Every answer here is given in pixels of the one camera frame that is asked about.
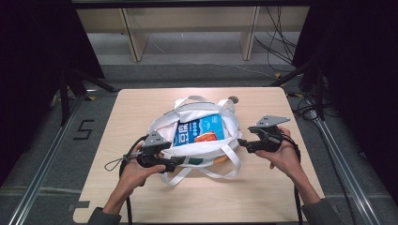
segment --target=gray carpet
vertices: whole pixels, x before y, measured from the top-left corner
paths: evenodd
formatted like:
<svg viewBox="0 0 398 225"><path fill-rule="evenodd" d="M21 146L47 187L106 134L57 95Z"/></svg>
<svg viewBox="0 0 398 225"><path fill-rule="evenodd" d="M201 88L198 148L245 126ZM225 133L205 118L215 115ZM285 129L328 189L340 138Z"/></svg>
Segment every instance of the gray carpet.
<svg viewBox="0 0 398 225"><path fill-rule="evenodd" d="M261 71L248 72L242 69ZM240 65L224 67L216 65L163 65L163 66L102 66L106 82L116 88L164 88L164 87L223 87L223 86L267 86L273 82L267 75L274 71L264 65ZM286 93L298 91L297 77L284 87ZM98 89L91 83L87 89ZM33 204L25 224L73 224L73 209L90 169L100 143L103 130L115 103L116 94L96 92L94 100L85 100L76 113L54 164L46 176L41 191ZM299 97L288 99L292 109L305 106ZM0 192L0 224L7 224L24 190L30 184L42 159L50 148L61 122L60 102L48 111L42 121L31 148L18 161ZM87 132L92 129L86 140ZM397 205L378 180L366 159L358 156L359 148L345 126L344 120L332 108L327 108L326 121L339 146L344 150L346 160L370 199L382 224L398 224ZM346 224L352 224L347 203L337 175L332 169L322 137L311 121L298 118L298 127L310 153L316 173L327 199L338 211ZM357 224L365 224L357 206L352 202Z"/></svg>

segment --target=person's right hand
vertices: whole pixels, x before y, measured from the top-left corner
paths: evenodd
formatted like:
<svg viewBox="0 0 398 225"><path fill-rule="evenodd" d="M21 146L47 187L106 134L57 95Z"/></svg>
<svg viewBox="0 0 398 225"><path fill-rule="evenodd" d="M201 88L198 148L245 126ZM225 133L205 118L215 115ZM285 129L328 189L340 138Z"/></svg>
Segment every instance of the person's right hand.
<svg viewBox="0 0 398 225"><path fill-rule="evenodd" d="M290 130L284 127L279 127L279 130L284 135L290 137ZM290 178L294 178L296 175L303 173L299 159L290 142L282 141L281 147L274 153L267 152L265 150L258 150L255 154L258 157L268 159L271 162L269 166L271 169L277 167Z"/></svg>

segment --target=white desk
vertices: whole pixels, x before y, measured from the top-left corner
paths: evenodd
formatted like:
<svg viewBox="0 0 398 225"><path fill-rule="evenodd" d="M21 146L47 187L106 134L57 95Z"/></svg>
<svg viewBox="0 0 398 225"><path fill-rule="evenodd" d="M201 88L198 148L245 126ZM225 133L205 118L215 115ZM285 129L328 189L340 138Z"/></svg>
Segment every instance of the white desk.
<svg viewBox="0 0 398 225"><path fill-rule="evenodd" d="M258 138L249 132L264 114L289 116L282 124L291 130L292 138L302 154L302 166L311 183L323 198L323 191L314 172L299 128L290 110L283 89L278 87L242 88L170 88L122 90L118 94L112 114L99 144L80 201L90 201L88 208L75 210L78 223L88 221L97 206L108 200L118 180L118 169L107 172L103 166L126 154L132 144L146 134L149 124L173 109L175 100L200 95L213 102L231 96L238 97L236 115L249 141ZM269 162L248 154L239 147L241 170L232 179L211 179L192 172L176 187L161 181L159 174L149 177L144 187L131 195L134 222L142 223L214 223L214 222L284 222L297 221L293 184L282 172L270 170ZM212 170L223 170L220 165ZM127 211L121 210L122 221Z"/></svg>

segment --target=floor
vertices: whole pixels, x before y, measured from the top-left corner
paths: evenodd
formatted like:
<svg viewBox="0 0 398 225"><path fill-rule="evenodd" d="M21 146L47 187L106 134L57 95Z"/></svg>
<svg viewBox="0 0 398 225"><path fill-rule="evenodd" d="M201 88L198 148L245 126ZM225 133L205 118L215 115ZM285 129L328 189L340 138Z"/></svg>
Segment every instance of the floor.
<svg viewBox="0 0 398 225"><path fill-rule="evenodd" d="M296 43L299 33L286 33L284 36L291 42ZM281 42L272 40L269 34L260 33L256 37L266 46L272 41L272 48L281 53L282 56L287 58L292 56L290 52L286 52ZM175 73L176 80L180 79L181 76L189 76L190 72L193 73L198 68L207 66L209 72L217 69L229 69L231 76L240 73L251 74L251 76L258 75L268 78L271 82L276 75L284 75L294 69L280 57L268 53L257 41L253 44L251 59L244 61L238 44L238 36L235 33L153 34L147 43L144 57L139 63L132 61L130 48L125 36L121 34L90 34L89 38L99 63L103 67L106 79L110 83L117 83L122 88L131 86L133 88L146 88L164 85L200 85L197 82L172 84L173 81L169 81L169 83L164 83L163 80L148 82L145 80L148 78L144 75L139 77L142 82L136 84L127 82L130 80L129 73L126 72L128 69L147 69L146 66L156 66L161 67L161 69L168 68L170 70L167 73L169 75ZM300 76L285 85L286 93L297 93L299 91L299 79ZM230 83L225 85L239 85L239 83L234 83L233 81ZM258 85L258 83L253 84L252 82L247 83L247 85ZM87 86L89 90L98 89L90 84ZM41 168L41 162L51 149L56 148L54 140L59 137L60 132L60 104L55 98L54 107L47 115L37 137L32 142L31 150L22 155L8 180L1 188L0 210L2 214L0 215L0 224L7 224L14 210L17 210L18 207L24 207L25 211L27 211L26 217L23 218L25 224L73 223L73 209L79 207L79 194L83 188L86 172L90 168L91 160L98 146L98 140L100 140L101 133L106 126L107 118L116 98L116 94L104 94L101 91L96 92L95 96L97 100L90 101L85 99L80 108L76 110L76 118L71 122L70 130L78 130L81 121L89 114L90 118L95 119L95 126L98 128L97 132L93 132L90 140L97 141L78 142L74 139L77 137L77 133L73 133L70 136L68 134L70 131L66 131L67 134L61 145L73 146L73 148L61 146L61 150L54 156L49 170L43 174L42 183L38 184L39 191L36 199L31 205L19 205L22 196L29 190L32 180L35 179L37 171ZM307 104L300 97L291 97L289 103L292 109L297 109ZM90 113L95 111L103 111L103 114L95 115ZM343 178L344 187L349 190L347 198L353 207L353 214L357 224L398 224L397 205L390 199L390 195L378 181L375 172L373 172L366 159L358 156L360 149L358 149L354 138L344 125L344 120L338 116L336 117L335 115L338 115L338 112L332 108L328 109L326 113L328 118L327 128L335 138L336 148L341 148L338 151L343 151L342 158L346 161L348 169L354 174L358 187L360 187L359 190L354 189L352 192L352 185L349 184L350 180L344 180ZM298 116L297 120L327 199L346 224L353 224L348 204L345 201L345 195L339 185L339 176L333 171L333 163L330 162L327 152L322 150L325 148L322 139L323 135L317 130L322 125L318 124L316 126L315 123L306 121L303 116ZM368 212L361 208L361 202L357 202L355 196L359 192L363 192L374 212Z"/></svg>

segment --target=black tape marking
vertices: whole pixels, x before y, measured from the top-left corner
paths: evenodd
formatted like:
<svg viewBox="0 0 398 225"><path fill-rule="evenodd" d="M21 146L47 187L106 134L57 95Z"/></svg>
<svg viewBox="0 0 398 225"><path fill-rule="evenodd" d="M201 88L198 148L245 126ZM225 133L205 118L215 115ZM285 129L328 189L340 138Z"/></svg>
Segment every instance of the black tape marking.
<svg viewBox="0 0 398 225"><path fill-rule="evenodd" d="M79 129L77 131L87 132L87 136L85 136L84 138L73 138L73 140L88 140L90 138L90 134L93 131L93 129L83 129L82 126L85 122L94 122L94 120L83 120L82 123L80 123Z"/></svg>

